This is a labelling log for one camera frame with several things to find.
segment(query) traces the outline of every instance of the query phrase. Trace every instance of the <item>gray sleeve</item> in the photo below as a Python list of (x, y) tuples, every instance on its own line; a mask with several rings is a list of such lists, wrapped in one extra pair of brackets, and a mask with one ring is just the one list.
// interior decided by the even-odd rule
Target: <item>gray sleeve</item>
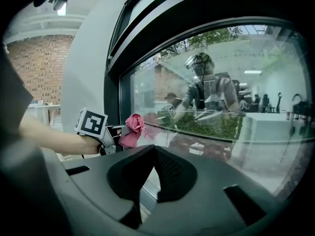
[(188, 86), (185, 97), (183, 98), (183, 106), (185, 108), (188, 108), (190, 104), (192, 103), (192, 100), (194, 99), (195, 94), (196, 94), (196, 90), (197, 88), (194, 84), (191, 84)]
[(235, 87), (232, 80), (230, 79), (224, 80), (224, 96), (226, 99), (227, 107), (230, 107), (234, 103), (238, 104)]

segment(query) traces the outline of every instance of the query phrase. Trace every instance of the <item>green plant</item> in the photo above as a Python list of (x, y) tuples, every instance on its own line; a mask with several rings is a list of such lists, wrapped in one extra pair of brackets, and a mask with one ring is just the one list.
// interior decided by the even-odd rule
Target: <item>green plant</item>
[[(159, 111), (158, 115), (159, 117), (165, 117), (163, 123), (160, 124), (161, 126), (172, 127), (171, 118), (168, 112)], [(237, 140), (242, 128), (242, 119), (243, 117), (221, 115), (205, 124), (195, 121), (192, 113), (186, 113), (176, 125), (178, 130), (188, 133)]]
[(242, 33), (240, 27), (222, 28), (198, 34), (184, 39), (170, 47), (165, 48), (155, 55), (156, 59), (164, 59), (167, 56), (178, 55), (193, 49), (206, 47), (212, 44), (233, 41)]

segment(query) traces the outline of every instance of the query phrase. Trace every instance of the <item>person's hand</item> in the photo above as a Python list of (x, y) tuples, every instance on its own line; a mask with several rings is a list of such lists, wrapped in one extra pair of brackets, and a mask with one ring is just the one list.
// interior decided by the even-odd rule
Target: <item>person's hand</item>
[(89, 136), (80, 136), (80, 138), (84, 141), (82, 147), (82, 154), (83, 155), (91, 155), (91, 154), (98, 154), (98, 145), (100, 142), (96, 139), (89, 137)]

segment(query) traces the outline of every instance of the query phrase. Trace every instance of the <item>ceiling light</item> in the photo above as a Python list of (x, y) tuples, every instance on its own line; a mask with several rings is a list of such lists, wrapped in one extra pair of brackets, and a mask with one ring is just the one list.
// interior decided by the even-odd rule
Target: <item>ceiling light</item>
[(261, 74), (261, 71), (245, 71), (245, 74)]
[(65, 2), (63, 7), (61, 7), (60, 10), (57, 10), (57, 15), (58, 16), (65, 16), (66, 9), (67, 9), (67, 3)]

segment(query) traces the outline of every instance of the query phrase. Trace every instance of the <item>black slot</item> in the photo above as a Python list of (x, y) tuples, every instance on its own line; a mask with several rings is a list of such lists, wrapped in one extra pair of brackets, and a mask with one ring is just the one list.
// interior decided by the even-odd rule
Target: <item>black slot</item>
[(250, 226), (266, 215), (266, 213), (238, 185), (229, 186), (223, 190), (243, 218), (246, 225)]
[(76, 168), (73, 168), (73, 169), (68, 169), (66, 170), (66, 172), (68, 173), (69, 176), (72, 176), (72, 175), (75, 175), (75, 174), (79, 174), (81, 172), (84, 172), (84, 171), (88, 171), (90, 168), (88, 166), (80, 166), (80, 167), (76, 167)]

